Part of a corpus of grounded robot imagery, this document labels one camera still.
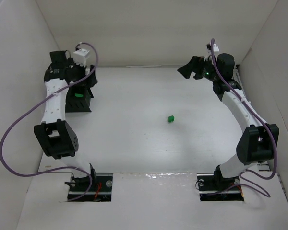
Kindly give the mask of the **aluminium rail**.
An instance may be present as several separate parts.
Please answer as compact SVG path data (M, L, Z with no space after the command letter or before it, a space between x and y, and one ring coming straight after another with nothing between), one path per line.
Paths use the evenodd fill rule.
M242 136L236 147L236 160L247 169L255 163L272 159L273 144L263 125L267 126L267 122L246 99L237 70L234 70L232 80L231 86L234 91L225 93L222 102L230 109L241 127Z

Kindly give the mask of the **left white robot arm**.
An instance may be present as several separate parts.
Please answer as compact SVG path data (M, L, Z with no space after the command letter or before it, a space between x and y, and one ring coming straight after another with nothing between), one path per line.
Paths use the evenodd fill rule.
M76 154L79 141L66 121L66 113L89 113L93 99L91 88L97 84L94 65L87 65L90 52L76 49L69 57L64 51L50 53L51 64L44 75L46 101L41 123L34 127L34 134L46 156L62 160L67 166L81 169L73 171L70 188L85 190L94 184L96 173L91 164L83 164Z

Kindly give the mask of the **black slotted container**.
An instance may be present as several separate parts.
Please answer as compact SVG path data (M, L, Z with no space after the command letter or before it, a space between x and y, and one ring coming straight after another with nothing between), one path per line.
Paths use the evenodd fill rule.
M75 93L83 94L83 98L76 98L74 96ZM72 86L68 89L66 96L66 105L65 112L66 113L89 113L90 102L93 99L93 94L90 88L83 86Z

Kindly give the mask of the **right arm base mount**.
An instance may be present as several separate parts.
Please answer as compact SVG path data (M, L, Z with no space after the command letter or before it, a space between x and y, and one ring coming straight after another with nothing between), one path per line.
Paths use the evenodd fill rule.
M217 182L213 173L198 173L196 188L199 190L200 201L244 201L238 177L226 178Z

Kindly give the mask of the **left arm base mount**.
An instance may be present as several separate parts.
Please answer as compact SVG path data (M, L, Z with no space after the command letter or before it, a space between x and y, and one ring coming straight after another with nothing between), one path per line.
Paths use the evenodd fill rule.
M69 182L65 182L69 187L67 201L74 202L110 202L112 199L113 174L97 173L90 185L90 180L86 178L71 177Z

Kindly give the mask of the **green two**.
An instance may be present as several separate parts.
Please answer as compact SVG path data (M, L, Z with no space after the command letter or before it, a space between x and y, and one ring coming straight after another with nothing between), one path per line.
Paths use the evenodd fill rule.
M174 122L174 120L175 120L175 117L174 117L173 115L167 117L167 121L168 121L169 123Z

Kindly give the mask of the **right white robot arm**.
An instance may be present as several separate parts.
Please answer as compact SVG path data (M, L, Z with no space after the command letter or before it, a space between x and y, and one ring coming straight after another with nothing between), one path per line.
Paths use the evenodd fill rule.
M217 57L193 56L177 69L184 78L206 78L213 83L213 91L219 100L232 112L242 130L236 153L227 162L215 168L208 181L211 190L225 190L238 175L256 163L276 160L279 128L261 118L245 98L242 87L234 80L234 57L222 53Z

